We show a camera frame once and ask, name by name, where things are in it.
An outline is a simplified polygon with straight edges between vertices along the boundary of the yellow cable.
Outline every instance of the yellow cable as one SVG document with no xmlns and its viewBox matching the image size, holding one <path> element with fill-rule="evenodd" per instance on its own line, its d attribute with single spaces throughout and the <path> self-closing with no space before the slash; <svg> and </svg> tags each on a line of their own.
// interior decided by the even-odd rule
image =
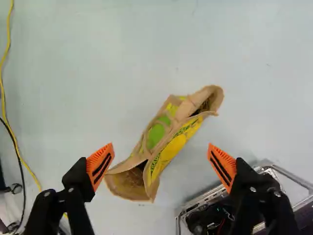
<svg viewBox="0 0 313 235">
<path fill-rule="evenodd" d="M 28 167 L 28 165 L 26 164 L 26 162 L 23 160 L 23 158 L 21 157 L 20 155 L 20 152 L 19 152 L 19 148 L 18 148 L 18 142 L 17 142 L 17 139 L 11 129 L 11 126 L 8 122 L 8 119 L 6 118 L 6 112 L 5 112 L 5 97 L 4 97 L 4 87 L 3 87 L 3 83 L 2 83 L 2 66 L 3 66 L 3 63 L 8 55 L 8 52 L 9 52 L 9 49 L 10 49 L 10 45 L 11 45 L 11 36 L 10 36 L 10 17 L 11 17 L 11 13 L 12 13 L 12 9 L 13 9 L 13 5 L 14 5 L 14 0 L 11 0 L 11 6 L 10 6 L 10 10 L 9 10 L 9 14 L 6 18 L 6 33 L 7 33 L 7 42 L 6 42 L 6 48 L 5 48 L 5 51 L 4 51 L 4 54 L 3 54 L 3 57 L 1 59 L 1 62 L 0 62 L 0 91 L 1 91 L 1 109 L 2 109 L 2 117 L 3 117 L 3 121 L 5 122 L 5 124 L 8 126 L 9 128 L 9 131 L 13 137 L 13 141 L 14 141 L 14 146 L 15 146 L 15 150 L 16 150 L 16 153 L 19 157 L 19 159 L 21 160 L 21 162 L 23 163 L 23 165 L 25 166 L 25 168 L 28 170 L 29 174 L 34 178 L 35 180 L 35 183 L 39 189 L 39 191 L 41 192 L 42 191 L 42 188 L 41 188 L 41 185 L 38 181 L 38 179 L 36 178 L 35 174 L 31 171 L 31 169 Z"/>
</svg>

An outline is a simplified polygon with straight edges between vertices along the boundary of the black cable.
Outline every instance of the black cable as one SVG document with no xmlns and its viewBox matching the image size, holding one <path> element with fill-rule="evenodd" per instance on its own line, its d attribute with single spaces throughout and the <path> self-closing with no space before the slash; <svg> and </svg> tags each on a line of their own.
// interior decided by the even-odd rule
<svg viewBox="0 0 313 235">
<path fill-rule="evenodd" d="M 20 167 L 20 172 L 21 172 L 21 178 L 22 178 L 22 186 L 23 186 L 23 210 L 22 210 L 22 215 L 21 215 L 21 221 L 20 221 L 20 224 L 19 226 L 17 227 L 17 229 L 14 231 L 16 232 L 18 229 L 20 229 L 20 227 L 22 226 L 22 222 L 24 220 L 24 214 L 25 214 L 25 207 L 26 207 L 26 190 L 25 190 L 25 179 L 24 179 L 24 173 L 23 173 L 23 167 L 22 167 L 22 163 L 21 163 L 21 160 L 18 156 L 18 153 L 16 152 L 16 149 L 17 149 L 17 146 L 15 145 L 15 142 L 14 142 L 14 138 L 9 130 L 9 127 L 7 126 L 7 124 L 2 120 L 2 118 L 0 118 L 0 121 L 2 122 L 2 124 L 5 126 L 6 130 L 8 131 L 10 137 L 11 137 L 11 140 L 13 142 L 13 145 L 14 145 L 14 149 L 15 149 L 15 153 L 16 153 L 16 156 L 18 158 L 18 162 L 19 162 L 19 167 Z"/>
</svg>

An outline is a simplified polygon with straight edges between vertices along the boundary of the orange gripper pad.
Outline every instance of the orange gripper pad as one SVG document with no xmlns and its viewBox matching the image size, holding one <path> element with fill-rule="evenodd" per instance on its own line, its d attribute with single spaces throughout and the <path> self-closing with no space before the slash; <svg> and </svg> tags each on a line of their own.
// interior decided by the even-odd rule
<svg viewBox="0 0 313 235">
<path fill-rule="evenodd" d="M 100 148 L 87 158 L 87 174 L 89 175 L 94 192 L 96 192 L 104 173 L 108 170 L 114 159 L 112 143 Z"/>
<path fill-rule="evenodd" d="M 228 193 L 231 191 L 235 176 L 237 174 L 236 159 L 220 150 L 216 146 L 209 144 L 207 158 L 219 179 L 225 186 Z"/>
</svg>

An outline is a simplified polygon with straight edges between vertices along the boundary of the white floor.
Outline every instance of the white floor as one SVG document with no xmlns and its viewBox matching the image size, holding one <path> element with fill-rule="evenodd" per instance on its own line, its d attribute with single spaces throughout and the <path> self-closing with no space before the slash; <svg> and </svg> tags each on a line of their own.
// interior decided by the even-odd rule
<svg viewBox="0 0 313 235">
<path fill-rule="evenodd" d="M 115 163 L 128 157 L 168 94 L 216 84 L 220 116 L 164 171 L 156 202 L 124 201 L 102 184 L 87 204 L 96 234 L 174 234 L 174 208 L 217 180 L 210 141 L 313 181 L 312 12 L 309 0 L 16 0 L 3 79 L 22 155 L 44 189 L 61 190 L 77 159 L 110 141 Z M 10 184 L 20 175 L 0 131 Z M 38 191 L 25 174 L 29 212 Z"/>
</svg>

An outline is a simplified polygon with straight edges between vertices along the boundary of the paper bag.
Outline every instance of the paper bag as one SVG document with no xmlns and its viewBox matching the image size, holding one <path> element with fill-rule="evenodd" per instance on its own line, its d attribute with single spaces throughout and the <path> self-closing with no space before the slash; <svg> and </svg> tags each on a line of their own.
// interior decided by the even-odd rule
<svg viewBox="0 0 313 235">
<path fill-rule="evenodd" d="M 170 95 L 129 158 L 107 171 L 104 180 L 110 191 L 125 199 L 153 202 L 160 174 L 203 120 L 209 115 L 218 115 L 223 97 L 223 90 L 214 85 L 192 95 Z"/>
</svg>

